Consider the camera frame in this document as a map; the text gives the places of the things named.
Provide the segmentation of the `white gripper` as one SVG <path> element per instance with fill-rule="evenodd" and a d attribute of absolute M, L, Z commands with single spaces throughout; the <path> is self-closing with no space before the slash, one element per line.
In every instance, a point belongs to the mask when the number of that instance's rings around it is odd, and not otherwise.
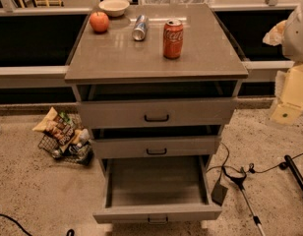
<path fill-rule="evenodd" d="M 285 24 L 286 21 L 281 21 L 272 27 L 263 37 L 263 43 L 281 44 Z M 279 125 L 293 124 L 303 112 L 303 63 L 296 63 L 287 72 L 276 73 L 274 95 L 269 119 Z"/>

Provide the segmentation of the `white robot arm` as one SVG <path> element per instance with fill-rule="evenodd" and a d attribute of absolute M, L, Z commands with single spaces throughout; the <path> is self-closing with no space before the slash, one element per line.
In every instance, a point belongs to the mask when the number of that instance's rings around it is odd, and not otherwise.
<path fill-rule="evenodd" d="M 303 1 L 287 20 L 266 33 L 263 43 L 281 45 L 283 56 L 294 62 L 287 72 L 276 73 L 275 100 L 269 114 L 271 122 L 291 125 L 303 113 Z"/>

